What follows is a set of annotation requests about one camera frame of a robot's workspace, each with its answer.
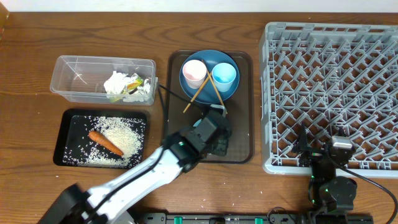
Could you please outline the light blue bowl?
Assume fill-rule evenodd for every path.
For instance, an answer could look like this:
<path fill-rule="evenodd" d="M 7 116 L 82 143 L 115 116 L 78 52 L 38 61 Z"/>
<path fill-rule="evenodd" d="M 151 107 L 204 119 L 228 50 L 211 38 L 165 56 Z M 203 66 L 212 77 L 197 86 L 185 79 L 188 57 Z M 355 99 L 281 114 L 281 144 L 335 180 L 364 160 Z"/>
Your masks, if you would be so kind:
<path fill-rule="evenodd" d="M 196 122 L 193 124 L 193 127 L 197 127 L 200 123 L 201 123 L 201 119 L 199 119 L 198 121 L 196 121 Z"/>

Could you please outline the wooden chopstick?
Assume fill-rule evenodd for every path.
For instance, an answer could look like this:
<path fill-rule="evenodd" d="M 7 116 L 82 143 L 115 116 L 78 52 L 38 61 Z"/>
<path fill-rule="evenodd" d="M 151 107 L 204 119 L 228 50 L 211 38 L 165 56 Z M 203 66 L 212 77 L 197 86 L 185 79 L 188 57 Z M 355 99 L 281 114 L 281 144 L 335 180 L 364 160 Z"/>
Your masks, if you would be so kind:
<path fill-rule="evenodd" d="M 220 93 L 219 93 L 219 91 L 218 91 L 218 89 L 217 89 L 217 87 L 216 87 L 216 85 L 215 85 L 215 83 L 214 83 L 214 81 L 213 81 L 213 79 L 212 79 L 211 73 L 210 73 L 209 70 L 207 69 L 207 66 L 206 66 L 206 65 L 205 65 L 205 67 L 206 67 L 206 72 L 207 72 L 208 78 L 209 78 L 209 80 L 210 80 L 210 82 L 211 82 L 211 84 L 212 84 L 212 86 L 213 86 L 213 88 L 214 88 L 214 90 L 215 90 L 215 93 L 216 93 L 216 95 L 217 95 L 217 97 L 218 97 L 218 99 L 219 99 L 219 101 L 220 101 L 220 104 L 221 104 L 222 106 L 225 106 L 225 105 L 224 105 L 224 102 L 223 102 L 223 100 L 222 100 L 222 98 L 221 98 L 221 95 L 220 95 Z"/>
<path fill-rule="evenodd" d="M 185 113 L 189 107 L 193 104 L 193 102 L 196 100 L 197 96 L 201 93 L 202 89 L 204 88 L 204 86 L 207 84 L 207 82 L 209 81 L 211 75 L 210 72 L 208 71 L 207 73 L 207 77 L 205 79 L 205 81 L 201 84 L 201 86 L 199 87 L 199 89 L 197 90 L 197 92 L 194 94 L 193 98 L 190 100 L 190 102 L 188 103 L 188 105 L 185 107 L 185 109 L 183 110 L 183 113 Z"/>

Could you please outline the white paper napkin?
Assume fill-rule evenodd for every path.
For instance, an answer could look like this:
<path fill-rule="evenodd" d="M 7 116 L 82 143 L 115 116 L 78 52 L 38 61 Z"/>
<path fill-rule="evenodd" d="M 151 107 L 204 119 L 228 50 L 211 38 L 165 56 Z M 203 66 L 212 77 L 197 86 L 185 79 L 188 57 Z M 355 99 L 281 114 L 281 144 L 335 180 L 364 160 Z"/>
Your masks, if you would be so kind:
<path fill-rule="evenodd" d="M 150 92 L 150 86 L 151 86 L 151 79 L 147 78 L 144 80 L 144 83 L 142 85 L 137 87 L 137 91 L 135 92 L 135 94 L 141 96 L 148 95 Z"/>

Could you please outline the pile of white rice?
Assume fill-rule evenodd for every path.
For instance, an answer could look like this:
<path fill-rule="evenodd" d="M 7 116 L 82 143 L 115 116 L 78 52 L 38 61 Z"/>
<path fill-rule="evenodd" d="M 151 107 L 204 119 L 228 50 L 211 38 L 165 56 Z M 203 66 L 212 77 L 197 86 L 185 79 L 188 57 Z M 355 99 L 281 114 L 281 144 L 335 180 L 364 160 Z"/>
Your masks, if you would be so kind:
<path fill-rule="evenodd" d="M 124 153 L 116 155 L 88 136 L 96 131 Z M 142 160 L 146 121 L 141 118 L 74 115 L 61 164 L 64 166 L 130 169 Z"/>

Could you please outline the white tissue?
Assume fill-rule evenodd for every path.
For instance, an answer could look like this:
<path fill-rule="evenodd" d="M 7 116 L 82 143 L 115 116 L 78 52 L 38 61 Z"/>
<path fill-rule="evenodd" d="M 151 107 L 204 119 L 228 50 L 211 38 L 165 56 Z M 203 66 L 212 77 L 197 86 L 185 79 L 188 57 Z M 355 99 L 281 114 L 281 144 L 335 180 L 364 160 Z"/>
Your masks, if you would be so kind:
<path fill-rule="evenodd" d="M 120 94 L 127 83 L 127 74 L 114 71 L 111 77 L 103 84 L 107 94 Z"/>

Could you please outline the orange carrot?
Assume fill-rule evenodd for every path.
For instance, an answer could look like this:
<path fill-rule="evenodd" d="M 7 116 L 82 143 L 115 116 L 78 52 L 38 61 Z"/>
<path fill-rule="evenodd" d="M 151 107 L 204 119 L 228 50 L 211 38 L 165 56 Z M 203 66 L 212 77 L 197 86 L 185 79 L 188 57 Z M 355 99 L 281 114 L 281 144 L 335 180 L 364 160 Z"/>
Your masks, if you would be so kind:
<path fill-rule="evenodd" d="M 106 137 L 104 137 L 102 134 L 96 132 L 96 131 L 90 131 L 88 134 L 89 138 L 93 140 L 94 142 L 102 145 L 112 153 L 123 156 L 124 153 L 122 150 L 120 150 L 117 146 L 115 146 L 110 140 L 108 140 Z"/>

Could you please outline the yellow green snack wrapper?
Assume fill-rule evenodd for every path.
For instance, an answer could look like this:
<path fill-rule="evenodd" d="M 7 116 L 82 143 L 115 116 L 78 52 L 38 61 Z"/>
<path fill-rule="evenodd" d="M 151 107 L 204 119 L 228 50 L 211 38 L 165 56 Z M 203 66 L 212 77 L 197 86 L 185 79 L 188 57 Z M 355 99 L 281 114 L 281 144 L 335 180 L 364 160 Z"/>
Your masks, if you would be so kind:
<path fill-rule="evenodd" d="M 144 83 L 144 80 L 136 73 L 124 77 L 125 87 L 122 94 L 131 94 Z"/>

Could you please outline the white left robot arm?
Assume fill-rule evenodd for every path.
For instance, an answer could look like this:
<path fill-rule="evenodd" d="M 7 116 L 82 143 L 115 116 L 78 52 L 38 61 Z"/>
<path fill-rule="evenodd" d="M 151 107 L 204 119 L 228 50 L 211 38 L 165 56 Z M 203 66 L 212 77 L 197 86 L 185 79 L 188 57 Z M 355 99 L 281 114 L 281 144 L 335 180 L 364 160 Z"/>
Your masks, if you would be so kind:
<path fill-rule="evenodd" d="M 119 177 L 87 191 L 78 184 L 66 188 L 40 223 L 115 223 L 155 189 L 190 172 L 208 154 L 224 154 L 232 134 L 227 109 L 211 105 L 195 127 L 168 135 L 145 161 Z"/>

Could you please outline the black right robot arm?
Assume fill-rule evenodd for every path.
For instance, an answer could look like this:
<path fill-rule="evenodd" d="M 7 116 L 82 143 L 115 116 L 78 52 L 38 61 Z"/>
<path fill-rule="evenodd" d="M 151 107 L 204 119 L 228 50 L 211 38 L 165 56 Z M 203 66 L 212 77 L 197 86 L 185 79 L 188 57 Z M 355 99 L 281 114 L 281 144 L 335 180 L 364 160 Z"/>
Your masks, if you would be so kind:
<path fill-rule="evenodd" d="M 312 176 L 308 186 L 308 199 L 313 210 L 307 213 L 309 223 L 347 223 L 346 212 L 353 209 L 357 183 L 338 176 L 336 170 L 346 165 L 354 153 L 354 146 L 342 129 L 321 148 L 307 141 L 305 125 L 292 151 L 300 154 L 299 164 L 309 166 Z"/>

